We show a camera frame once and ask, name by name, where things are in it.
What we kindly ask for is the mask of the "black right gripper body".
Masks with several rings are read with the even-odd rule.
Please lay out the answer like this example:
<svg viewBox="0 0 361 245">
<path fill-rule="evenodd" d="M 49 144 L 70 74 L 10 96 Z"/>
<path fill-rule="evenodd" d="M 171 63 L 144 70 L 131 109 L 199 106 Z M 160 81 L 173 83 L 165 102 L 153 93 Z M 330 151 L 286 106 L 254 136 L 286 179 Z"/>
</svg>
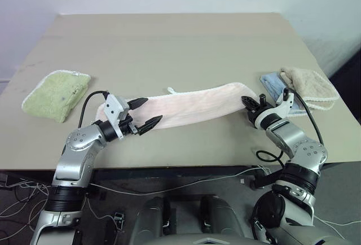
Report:
<svg viewBox="0 0 361 245">
<path fill-rule="evenodd" d="M 251 103 L 246 105 L 249 121 L 254 126 L 270 126 L 276 122 L 276 113 L 274 113 L 274 106 L 266 103 L 262 106 L 258 103 Z"/>
</svg>

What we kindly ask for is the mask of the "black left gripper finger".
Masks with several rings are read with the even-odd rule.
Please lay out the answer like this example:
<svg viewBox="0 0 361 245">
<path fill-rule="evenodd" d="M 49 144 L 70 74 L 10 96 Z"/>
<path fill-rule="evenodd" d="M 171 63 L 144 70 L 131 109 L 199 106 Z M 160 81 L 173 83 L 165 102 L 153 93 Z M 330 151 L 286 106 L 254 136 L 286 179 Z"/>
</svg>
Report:
<svg viewBox="0 0 361 245">
<path fill-rule="evenodd" d="M 143 135 L 144 133 L 152 130 L 162 119 L 163 115 L 155 116 L 147 120 L 142 126 L 137 127 L 138 135 Z"/>
<path fill-rule="evenodd" d="M 137 98 L 128 101 L 129 109 L 135 110 L 139 107 L 141 107 L 143 104 L 145 104 L 148 101 L 148 98 Z"/>
</svg>

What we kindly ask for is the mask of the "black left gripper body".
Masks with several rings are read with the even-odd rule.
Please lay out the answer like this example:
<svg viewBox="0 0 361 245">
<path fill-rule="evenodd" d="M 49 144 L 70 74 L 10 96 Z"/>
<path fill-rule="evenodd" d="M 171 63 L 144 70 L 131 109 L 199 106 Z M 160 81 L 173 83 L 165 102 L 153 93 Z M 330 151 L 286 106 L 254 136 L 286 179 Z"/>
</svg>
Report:
<svg viewBox="0 0 361 245">
<path fill-rule="evenodd" d="M 130 114 L 127 114 L 124 120 L 120 120 L 119 129 L 123 136 L 128 134 L 138 134 L 138 128 L 133 124 L 133 118 L 130 116 Z"/>
</svg>

